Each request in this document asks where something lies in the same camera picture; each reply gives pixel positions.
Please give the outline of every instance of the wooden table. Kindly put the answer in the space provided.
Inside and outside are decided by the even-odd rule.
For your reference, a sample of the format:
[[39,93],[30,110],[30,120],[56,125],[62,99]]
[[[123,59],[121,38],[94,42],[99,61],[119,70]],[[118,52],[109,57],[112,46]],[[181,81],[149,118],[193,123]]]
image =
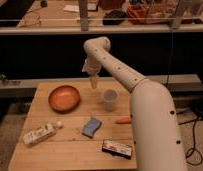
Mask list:
[[[50,0],[47,1],[48,6],[41,8],[40,1],[35,1],[30,7],[28,12],[23,16],[17,27],[80,27],[78,12],[69,12],[63,10],[66,5],[77,5],[77,0]],[[129,5],[126,1],[122,8],[126,11]],[[103,10],[100,6],[97,12],[88,12],[90,17],[90,27],[104,27],[102,19],[106,13],[111,10]],[[201,13],[200,19],[203,21],[203,12]],[[116,25],[116,28],[134,26],[128,19],[125,19],[120,25]]]
[[[61,85],[74,86],[81,95],[79,106],[68,114],[58,114],[48,104],[51,91]],[[113,112],[107,112],[101,101],[101,92],[107,88],[119,93],[119,101]],[[100,81],[97,89],[92,89],[88,81],[39,84],[11,158],[9,171],[137,168],[131,125],[115,124],[115,120],[130,114],[129,98],[129,93],[116,81]],[[93,139],[81,133],[91,116],[102,121]],[[22,136],[27,131],[46,122],[57,121],[62,121],[64,127],[55,135],[31,148],[23,144]],[[131,145],[131,160],[102,152],[104,139]]]

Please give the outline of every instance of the bottle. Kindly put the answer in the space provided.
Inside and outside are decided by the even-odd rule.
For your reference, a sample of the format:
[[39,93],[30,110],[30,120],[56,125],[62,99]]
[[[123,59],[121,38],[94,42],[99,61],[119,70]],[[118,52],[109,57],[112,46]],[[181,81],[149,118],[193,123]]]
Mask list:
[[47,139],[48,137],[54,135],[56,133],[57,129],[60,129],[63,127],[63,124],[61,121],[58,121],[57,123],[46,123],[42,125],[41,127],[38,127],[34,130],[29,131],[23,136],[24,144],[27,147],[31,147],[32,145],[35,145],[44,139]]

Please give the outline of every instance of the small box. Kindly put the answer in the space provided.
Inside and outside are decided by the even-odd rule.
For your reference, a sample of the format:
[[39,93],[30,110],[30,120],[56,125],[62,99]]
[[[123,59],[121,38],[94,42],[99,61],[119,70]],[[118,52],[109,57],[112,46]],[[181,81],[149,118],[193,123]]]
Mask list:
[[113,155],[122,156],[126,159],[131,159],[132,155],[131,146],[110,140],[103,141],[102,151]]

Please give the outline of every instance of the white cup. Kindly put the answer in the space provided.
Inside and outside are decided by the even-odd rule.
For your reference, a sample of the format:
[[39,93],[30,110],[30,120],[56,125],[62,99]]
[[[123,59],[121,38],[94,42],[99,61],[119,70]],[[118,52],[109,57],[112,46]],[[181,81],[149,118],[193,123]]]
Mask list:
[[113,89],[107,89],[102,93],[102,100],[107,111],[115,109],[118,100],[118,93]]

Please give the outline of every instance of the wooden bowl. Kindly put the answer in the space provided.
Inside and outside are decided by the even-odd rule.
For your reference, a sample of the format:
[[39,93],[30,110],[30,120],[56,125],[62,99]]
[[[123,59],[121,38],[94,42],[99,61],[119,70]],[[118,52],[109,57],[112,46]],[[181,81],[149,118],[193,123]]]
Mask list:
[[65,113],[79,104],[80,94],[75,87],[64,85],[54,89],[48,101],[53,110],[58,113]]

